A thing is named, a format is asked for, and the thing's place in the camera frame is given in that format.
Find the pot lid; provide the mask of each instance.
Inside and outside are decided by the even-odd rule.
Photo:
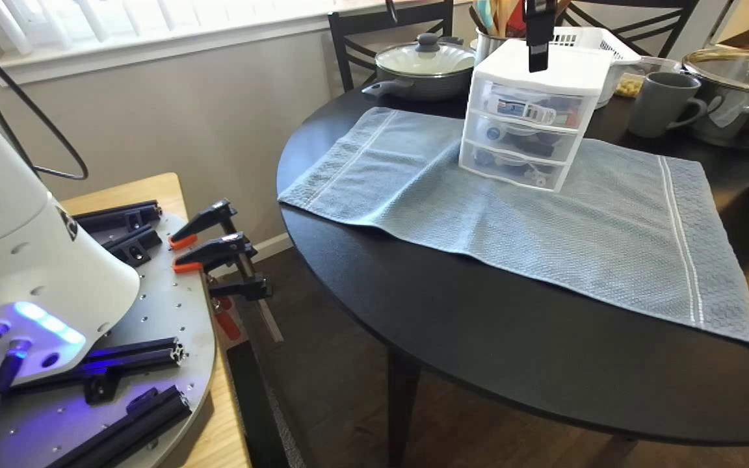
[[[749,90],[749,49],[708,48],[687,54],[683,71],[705,81]]]
[[[413,45],[378,54],[374,66],[397,76],[449,76],[474,67],[474,49],[453,40],[421,33]]]

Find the table leg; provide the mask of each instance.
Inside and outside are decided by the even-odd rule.
[[[419,388],[421,370],[410,361],[406,361],[397,350],[387,350],[387,448],[391,448],[391,465],[400,465],[406,439],[409,439],[409,425],[410,425],[410,408],[415,402],[415,388]]]

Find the window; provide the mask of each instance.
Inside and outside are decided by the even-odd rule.
[[[0,49],[103,49],[283,19],[324,15],[334,0],[0,0]]]

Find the plastic drawer organizer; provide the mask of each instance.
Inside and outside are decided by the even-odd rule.
[[[474,71],[461,167],[562,191],[611,59],[608,49],[552,48],[549,71],[527,72],[527,48],[504,41]]]

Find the white machine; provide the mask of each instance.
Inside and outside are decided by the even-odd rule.
[[[0,135],[0,361],[32,341],[16,384],[75,367],[136,301],[137,274],[96,244]]]

